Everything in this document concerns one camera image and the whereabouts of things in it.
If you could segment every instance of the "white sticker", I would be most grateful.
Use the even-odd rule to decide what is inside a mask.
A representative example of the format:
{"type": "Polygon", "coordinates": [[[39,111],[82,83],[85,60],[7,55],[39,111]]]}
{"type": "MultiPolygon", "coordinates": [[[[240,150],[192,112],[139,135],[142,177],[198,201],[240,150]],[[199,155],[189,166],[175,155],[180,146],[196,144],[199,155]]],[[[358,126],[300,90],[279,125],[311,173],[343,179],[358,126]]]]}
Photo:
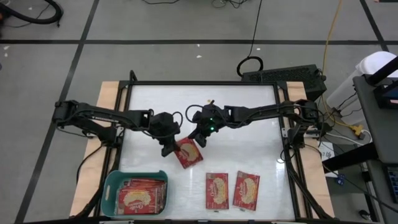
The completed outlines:
{"type": "MultiPolygon", "coordinates": [[[[327,159],[333,158],[335,156],[335,149],[333,148],[333,143],[330,142],[322,142],[322,144],[319,146],[319,151],[322,154],[322,161],[325,161],[327,159]]],[[[329,172],[325,174],[327,177],[337,177],[337,175],[329,172]]]]}

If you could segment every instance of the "yellow connector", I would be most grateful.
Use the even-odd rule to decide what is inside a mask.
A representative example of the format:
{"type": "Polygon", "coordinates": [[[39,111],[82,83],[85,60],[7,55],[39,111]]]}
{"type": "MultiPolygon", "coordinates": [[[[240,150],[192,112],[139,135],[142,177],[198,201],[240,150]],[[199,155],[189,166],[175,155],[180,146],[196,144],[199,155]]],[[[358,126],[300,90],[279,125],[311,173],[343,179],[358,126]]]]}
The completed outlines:
{"type": "Polygon", "coordinates": [[[361,135],[363,125],[360,124],[358,126],[350,126],[349,128],[351,128],[354,131],[354,134],[359,137],[361,135]]]}

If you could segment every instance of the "snack package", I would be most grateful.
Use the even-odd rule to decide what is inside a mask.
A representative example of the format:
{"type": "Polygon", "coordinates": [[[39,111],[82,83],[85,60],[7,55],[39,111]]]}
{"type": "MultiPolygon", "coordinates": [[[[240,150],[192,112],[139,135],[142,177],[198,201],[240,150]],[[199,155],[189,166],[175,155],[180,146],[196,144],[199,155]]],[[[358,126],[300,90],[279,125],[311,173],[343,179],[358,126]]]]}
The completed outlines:
{"type": "Polygon", "coordinates": [[[153,179],[131,179],[129,181],[131,187],[155,187],[158,191],[158,208],[159,211],[163,210],[166,196],[166,183],[162,180],[153,179]]]}
{"type": "Polygon", "coordinates": [[[125,180],[119,189],[116,214],[157,214],[165,205],[166,183],[155,179],[125,180]]]}
{"type": "Polygon", "coordinates": [[[229,209],[228,174],[206,173],[206,208],[229,209]]]}
{"type": "Polygon", "coordinates": [[[118,215],[156,214],[157,188],[126,187],[121,189],[118,215]]]}
{"type": "Polygon", "coordinates": [[[238,171],[233,205],[256,211],[260,176],[238,171]]]}
{"type": "Polygon", "coordinates": [[[174,151],[174,153],[184,169],[203,160],[199,149],[192,139],[181,139],[177,142],[177,145],[180,147],[180,150],[174,151]]]}

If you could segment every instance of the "plastic basket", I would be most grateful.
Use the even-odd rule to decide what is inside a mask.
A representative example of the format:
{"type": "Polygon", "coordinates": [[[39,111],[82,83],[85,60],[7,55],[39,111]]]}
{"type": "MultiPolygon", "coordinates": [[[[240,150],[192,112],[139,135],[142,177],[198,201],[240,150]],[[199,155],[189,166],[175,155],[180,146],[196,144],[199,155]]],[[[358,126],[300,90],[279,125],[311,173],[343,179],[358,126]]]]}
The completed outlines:
{"type": "MultiPolygon", "coordinates": [[[[116,201],[118,199],[118,189],[123,182],[130,178],[148,178],[155,180],[163,180],[166,184],[168,182],[167,174],[160,170],[159,172],[148,173],[123,173],[118,170],[111,172],[105,180],[104,191],[101,199],[101,211],[104,215],[110,218],[134,218],[142,215],[117,215],[115,213],[116,201]]],[[[167,205],[167,192],[169,185],[166,185],[165,206],[167,205]]]]}

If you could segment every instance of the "yellow cable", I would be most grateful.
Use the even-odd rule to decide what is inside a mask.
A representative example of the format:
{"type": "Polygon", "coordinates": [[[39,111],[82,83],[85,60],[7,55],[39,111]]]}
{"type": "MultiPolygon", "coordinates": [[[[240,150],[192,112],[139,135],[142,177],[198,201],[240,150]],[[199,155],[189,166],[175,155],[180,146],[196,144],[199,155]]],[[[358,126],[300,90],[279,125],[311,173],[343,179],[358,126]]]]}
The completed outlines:
{"type": "MultiPolygon", "coordinates": [[[[341,3],[342,2],[343,2],[343,0],[339,0],[338,1],[338,6],[337,6],[337,9],[336,9],[336,13],[335,13],[335,16],[333,18],[333,21],[331,22],[328,38],[326,39],[325,51],[323,52],[323,64],[322,64],[323,75],[325,75],[326,55],[327,55],[327,52],[328,52],[329,40],[330,40],[330,37],[331,37],[331,33],[333,32],[333,28],[335,27],[336,18],[337,18],[338,13],[340,12],[341,3]]],[[[322,100],[323,106],[325,107],[325,111],[328,113],[328,118],[330,118],[336,124],[339,124],[339,125],[342,125],[342,126],[346,126],[346,127],[349,127],[349,128],[353,127],[352,125],[348,125],[348,124],[340,123],[340,122],[336,121],[336,119],[334,117],[332,117],[332,115],[329,113],[329,110],[328,110],[328,108],[326,106],[325,99],[323,98],[323,95],[321,95],[321,100],[322,100]]]]}

